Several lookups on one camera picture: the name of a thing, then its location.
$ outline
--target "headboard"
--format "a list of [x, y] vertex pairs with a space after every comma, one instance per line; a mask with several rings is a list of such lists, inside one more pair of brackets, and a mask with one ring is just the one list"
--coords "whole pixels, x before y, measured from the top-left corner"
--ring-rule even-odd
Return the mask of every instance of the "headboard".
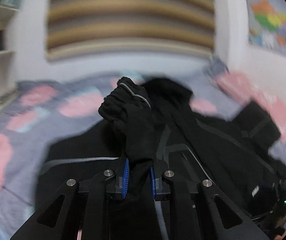
[[213, 0], [51, 0], [50, 60], [79, 54], [152, 50], [210, 55]]

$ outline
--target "poster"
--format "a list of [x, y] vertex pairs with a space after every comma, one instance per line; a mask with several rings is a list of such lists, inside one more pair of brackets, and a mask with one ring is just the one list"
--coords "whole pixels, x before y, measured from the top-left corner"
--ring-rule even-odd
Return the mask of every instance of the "poster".
[[249, 42], [286, 55], [286, 2], [247, 0]]

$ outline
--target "yellow object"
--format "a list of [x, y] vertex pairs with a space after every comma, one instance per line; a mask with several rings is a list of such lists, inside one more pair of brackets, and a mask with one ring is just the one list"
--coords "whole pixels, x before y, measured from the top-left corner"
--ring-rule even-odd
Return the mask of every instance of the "yellow object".
[[268, 14], [267, 19], [275, 27], [281, 27], [283, 24], [279, 14]]

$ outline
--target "black clothing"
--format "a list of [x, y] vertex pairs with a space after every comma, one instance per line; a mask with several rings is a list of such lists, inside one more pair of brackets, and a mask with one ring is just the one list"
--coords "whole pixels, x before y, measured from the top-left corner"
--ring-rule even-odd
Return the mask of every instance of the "black clothing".
[[[186, 179], [211, 179], [249, 215], [270, 210], [276, 201], [271, 197], [275, 195], [274, 188], [286, 178], [286, 168], [267, 154], [268, 146], [279, 137], [268, 113], [250, 103], [232, 122], [227, 122], [192, 112], [191, 95], [189, 89], [169, 79], [153, 79], [137, 86], [122, 78], [99, 109], [107, 121], [99, 122], [83, 135], [52, 145], [44, 167], [60, 159], [120, 157], [125, 149], [131, 163], [128, 205], [111, 215], [111, 227], [120, 234], [119, 239], [130, 239], [129, 234], [133, 234], [128, 229], [138, 224], [146, 227], [136, 231], [137, 239], [161, 237], [148, 182], [143, 186], [156, 157]], [[248, 136], [255, 127], [256, 136]], [[36, 208], [66, 179], [92, 178], [110, 163], [104, 160], [43, 167], [36, 189]]]

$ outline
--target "grey stripe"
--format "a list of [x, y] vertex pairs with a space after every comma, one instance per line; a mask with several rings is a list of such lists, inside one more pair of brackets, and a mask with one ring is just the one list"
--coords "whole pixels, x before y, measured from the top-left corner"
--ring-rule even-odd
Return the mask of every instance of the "grey stripe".
[[155, 211], [157, 215], [157, 221], [159, 222], [159, 228], [162, 236], [162, 240], [169, 240], [169, 236], [166, 231], [166, 225], [163, 217], [161, 201], [154, 201]]
[[201, 121], [197, 120], [197, 124], [204, 130], [206, 130], [207, 132], [210, 132], [210, 133], [213, 133], [213, 134], [216, 134], [217, 136], [220, 136], [221, 138], [225, 139], [225, 140], [228, 140], [230, 141], [231, 143], [235, 144], [236, 146], [238, 146], [240, 149], [248, 152], [248, 153], [251, 153], [251, 154], [254, 154], [257, 158], [257, 160], [263, 165], [265, 166], [271, 173], [274, 174], [274, 170], [273, 168], [268, 165], [268, 163], [266, 163], [264, 160], [262, 160], [254, 151], [248, 149], [247, 147], [243, 146], [242, 144], [240, 144], [236, 139], [234, 139], [232, 136], [222, 132], [221, 130], [219, 129], [216, 129], [214, 127], [211, 127], [209, 125], [206, 125], [205, 123], [202, 123]]
[[137, 94], [134, 94], [134, 92], [126, 85], [126, 84], [124, 84], [124, 83], [120, 83], [120, 85], [123, 85], [124, 87], [126, 87], [127, 88], [127, 90], [128, 91], [130, 91], [130, 93], [132, 94], [132, 96], [134, 96], [134, 97], [138, 97], [138, 98], [141, 98], [145, 103], [147, 103], [148, 104], [148, 106], [150, 107], [150, 109], [151, 109], [151, 105], [150, 105], [150, 103], [143, 97], [143, 96], [141, 96], [141, 95], [137, 95]]
[[85, 163], [85, 162], [93, 162], [93, 161], [112, 161], [117, 158], [114, 157], [90, 157], [90, 158], [79, 158], [79, 159], [60, 159], [60, 160], [52, 160], [44, 163], [40, 175], [45, 174], [50, 168], [60, 165], [60, 164], [68, 164], [68, 163]]
[[171, 145], [171, 146], [167, 146], [165, 148], [163, 158], [166, 161], [167, 165], [170, 166], [169, 165], [169, 153], [177, 152], [177, 151], [183, 151], [183, 150], [188, 150], [192, 154], [193, 158], [196, 160], [196, 162], [198, 163], [198, 165], [200, 166], [200, 168], [204, 172], [205, 176], [214, 183], [213, 179], [211, 179], [211, 177], [206, 173], [206, 171], [203, 169], [203, 167], [202, 167], [201, 163], [199, 162], [199, 160], [195, 157], [194, 153], [191, 151], [191, 149], [186, 144], [183, 144], [183, 143], [181, 143], [181, 144], [174, 144], [174, 145]]
[[167, 125], [165, 125], [164, 131], [160, 139], [159, 146], [157, 147], [157, 150], [156, 150], [156, 158], [159, 160], [163, 159], [164, 148], [170, 137], [170, 134], [171, 134], [171, 129]]

